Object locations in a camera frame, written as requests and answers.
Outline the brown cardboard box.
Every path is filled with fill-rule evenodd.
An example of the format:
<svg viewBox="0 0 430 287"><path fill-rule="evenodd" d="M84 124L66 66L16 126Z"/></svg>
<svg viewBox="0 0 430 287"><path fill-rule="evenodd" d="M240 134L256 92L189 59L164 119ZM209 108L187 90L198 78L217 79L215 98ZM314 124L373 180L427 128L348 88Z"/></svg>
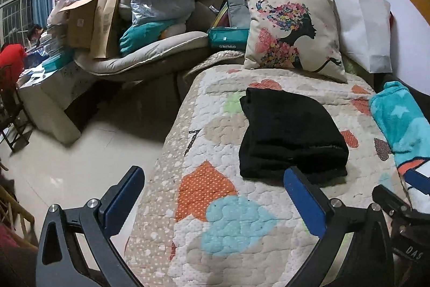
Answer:
<svg viewBox="0 0 430 287"><path fill-rule="evenodd" d="M59 11L66 16L68 46L90 49L97 5L98 0L79 0Z"/></svg>

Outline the cloth covered table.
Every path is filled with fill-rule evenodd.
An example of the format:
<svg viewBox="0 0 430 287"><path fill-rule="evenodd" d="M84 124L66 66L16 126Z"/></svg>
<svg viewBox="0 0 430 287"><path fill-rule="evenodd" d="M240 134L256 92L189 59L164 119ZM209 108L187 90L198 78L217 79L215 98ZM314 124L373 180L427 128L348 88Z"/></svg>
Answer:
<svg viewBox="0 0 430 287"><path fill-rule="evenodd" d="M95 76L74 61L58 68L52 58L25 70L21 76L28 80L18 93L35 127L66 146L78 140L81 132L66 109L90 89Z"/></svg>

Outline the teal tissue pack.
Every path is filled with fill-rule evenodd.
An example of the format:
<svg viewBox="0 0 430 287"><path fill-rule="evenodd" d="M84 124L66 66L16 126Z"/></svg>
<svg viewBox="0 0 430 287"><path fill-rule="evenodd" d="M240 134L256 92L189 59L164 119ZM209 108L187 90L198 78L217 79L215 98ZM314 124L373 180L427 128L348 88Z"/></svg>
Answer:
<svg viewBox="0 0 430 287"><path fill-rule="evenodd" d="M249 29L216 27L209 29L208 37L212 49L244 51L249 37Z"/></svg>

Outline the beige padded recliner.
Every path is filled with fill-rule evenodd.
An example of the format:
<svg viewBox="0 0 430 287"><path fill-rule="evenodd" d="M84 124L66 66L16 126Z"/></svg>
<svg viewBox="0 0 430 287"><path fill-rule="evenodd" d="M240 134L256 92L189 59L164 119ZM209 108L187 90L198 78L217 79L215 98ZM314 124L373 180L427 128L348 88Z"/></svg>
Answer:
<svg viewBox="0 0 430 287"><path fill-rule="evenodd" d="M88 52L80 50L74 54L74 61L99 79L132 82L189 70L208 56L208 34L192 31L156 41L124 58L92 59Z"/></svg>

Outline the black folding chair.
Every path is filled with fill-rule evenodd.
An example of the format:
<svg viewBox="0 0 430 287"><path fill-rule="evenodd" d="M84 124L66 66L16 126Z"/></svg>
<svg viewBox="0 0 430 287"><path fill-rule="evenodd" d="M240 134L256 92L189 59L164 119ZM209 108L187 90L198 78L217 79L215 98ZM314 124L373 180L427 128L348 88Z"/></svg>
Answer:
<svg viewBox="0 0 430 287"><path fill-rule="evenodd" d="M27 127L35 127L16 86L1 86L1 140L6 142L12 153L15 153L15 145L18 141L29 144L24 136Z"/></svg>

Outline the wooden chair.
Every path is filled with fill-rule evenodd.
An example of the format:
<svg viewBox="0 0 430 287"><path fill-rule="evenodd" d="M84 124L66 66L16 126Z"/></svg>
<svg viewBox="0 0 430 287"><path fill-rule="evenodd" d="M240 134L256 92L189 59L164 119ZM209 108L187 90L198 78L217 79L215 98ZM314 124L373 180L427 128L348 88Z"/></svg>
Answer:
<svg viewBox="0 0 430 287"><path fill-rule="evenodd" d="M1 223L11 231L19 244L34 248L39 245L34 216L3 186L1 186Z"/></svg>

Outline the black pants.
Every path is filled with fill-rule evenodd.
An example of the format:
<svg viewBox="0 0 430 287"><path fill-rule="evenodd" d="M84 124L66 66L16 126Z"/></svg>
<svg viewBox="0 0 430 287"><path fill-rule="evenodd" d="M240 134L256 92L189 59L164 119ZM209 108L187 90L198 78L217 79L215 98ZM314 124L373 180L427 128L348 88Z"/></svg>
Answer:
<svg viewBox="0 0 430 287"><path fill-rule="evenodd" d="M281 181L291 167L316 184L348 175L348 146L318 101L249 87L240 103L249 122L238 153L243 178Z"/></svg>

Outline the teal plush glove toy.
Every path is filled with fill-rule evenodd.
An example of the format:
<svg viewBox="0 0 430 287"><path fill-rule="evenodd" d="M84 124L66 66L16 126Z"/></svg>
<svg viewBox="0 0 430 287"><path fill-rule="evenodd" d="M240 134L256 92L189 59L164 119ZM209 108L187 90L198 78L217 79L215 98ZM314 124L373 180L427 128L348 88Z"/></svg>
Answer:
<svg viewBox="0 0 430 287"><path fill-rule="evenodd" d="M164 20L130 26L120 38L120 55L125 57L157 41L161 33L173 24L173 20Z"/></svg>

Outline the person in red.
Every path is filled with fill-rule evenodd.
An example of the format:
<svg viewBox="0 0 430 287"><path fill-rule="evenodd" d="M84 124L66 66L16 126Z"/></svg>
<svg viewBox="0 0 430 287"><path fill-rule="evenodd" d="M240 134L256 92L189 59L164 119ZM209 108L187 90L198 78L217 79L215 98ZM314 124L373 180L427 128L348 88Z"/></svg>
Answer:
<svg viewBox="0 0 430 287"><path fill-rule="evenodd" d="M27 54L21 44L4 44L1 47L1 67L10 66L9 74L11 81L16 84L21 73L25 70L25 58Z"/></svg>

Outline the turquoise star blanket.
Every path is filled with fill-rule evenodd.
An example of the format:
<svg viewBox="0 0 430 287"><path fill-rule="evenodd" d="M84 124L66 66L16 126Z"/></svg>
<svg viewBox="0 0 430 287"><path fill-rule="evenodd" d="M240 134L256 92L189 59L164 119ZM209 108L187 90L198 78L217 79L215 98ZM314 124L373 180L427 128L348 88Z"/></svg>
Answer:
<svg viewBox="0 0 430 287"><path fill-rule="evenodd" d="M406 86L386 82L369 107L401 175L429 161L429 121Z"/></svg>

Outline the brown paper bag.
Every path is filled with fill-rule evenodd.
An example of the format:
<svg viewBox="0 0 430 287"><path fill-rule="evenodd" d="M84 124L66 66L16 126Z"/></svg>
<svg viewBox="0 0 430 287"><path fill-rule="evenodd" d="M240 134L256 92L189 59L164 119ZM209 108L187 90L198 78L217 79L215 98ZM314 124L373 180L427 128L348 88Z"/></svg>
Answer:
<svg viewBox="0 0 430 287"><path fill-rule="evenodd" d="M90 57L94 60L119 55L119 3L120 0L98 0L90 46Z"/></svg>

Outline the grey fabric bag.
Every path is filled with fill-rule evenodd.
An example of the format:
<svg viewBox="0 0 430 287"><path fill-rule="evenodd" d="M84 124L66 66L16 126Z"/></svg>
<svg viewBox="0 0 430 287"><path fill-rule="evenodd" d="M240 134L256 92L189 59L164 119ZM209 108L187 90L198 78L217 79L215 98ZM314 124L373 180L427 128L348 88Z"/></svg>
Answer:
<svg viewBox="0 0 430 287"><path fill-rule="evenodd" d="M247 0L227 0L230 26L249 29L251 18Z"/></svg>

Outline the floral woman print cushion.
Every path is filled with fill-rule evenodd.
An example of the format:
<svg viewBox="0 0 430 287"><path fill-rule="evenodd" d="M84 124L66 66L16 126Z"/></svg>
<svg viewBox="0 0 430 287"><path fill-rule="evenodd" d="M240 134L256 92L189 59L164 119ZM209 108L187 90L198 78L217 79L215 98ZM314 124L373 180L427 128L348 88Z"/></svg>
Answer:
<svg viewBox="0 0 430 287"><path fill-rule="evenodd" d="M246 1L245 68L295 68L347 81L334 0Z"/></svg>

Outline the pink cushion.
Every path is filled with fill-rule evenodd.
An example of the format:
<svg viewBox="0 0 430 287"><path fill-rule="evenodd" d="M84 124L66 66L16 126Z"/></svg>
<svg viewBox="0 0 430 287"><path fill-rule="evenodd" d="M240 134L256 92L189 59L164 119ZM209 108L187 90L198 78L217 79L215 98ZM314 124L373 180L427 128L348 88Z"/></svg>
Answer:
<svg viewBox="0 0 430 287"><path fill-rule="evenodd" d="M0 223L0 246L2 248L16 248L17 242L11 234L11 231L3 223Z"/></svg>

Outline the white pillow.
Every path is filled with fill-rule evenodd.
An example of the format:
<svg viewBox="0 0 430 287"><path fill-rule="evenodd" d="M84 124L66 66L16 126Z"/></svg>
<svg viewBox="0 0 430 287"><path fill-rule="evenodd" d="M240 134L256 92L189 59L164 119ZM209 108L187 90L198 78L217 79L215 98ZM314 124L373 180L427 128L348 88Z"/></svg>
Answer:
<svg viewBox="0 0 430 287"><path fill-rule="evenodd" d="M386 0L334 0L340 48L368 73L391 73L391 4Z"/></svg>

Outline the heart pattern quilt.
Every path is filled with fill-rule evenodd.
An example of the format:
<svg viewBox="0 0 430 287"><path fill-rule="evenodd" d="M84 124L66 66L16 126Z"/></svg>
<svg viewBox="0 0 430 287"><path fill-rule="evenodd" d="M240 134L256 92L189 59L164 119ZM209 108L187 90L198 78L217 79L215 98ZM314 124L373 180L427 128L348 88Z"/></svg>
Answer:
<svg viewBox="0 0 430 287"><path fill-rule="evenodd" d="M347 175L322 187L326 196L365 208L383 185L408 198L363 78L211 66L194 79L144 185L125 248L144 286L285 286L315 246L281 181L240 174L249 125L240 99L249 87L308 96L329 112L349 158Z"/></svg>

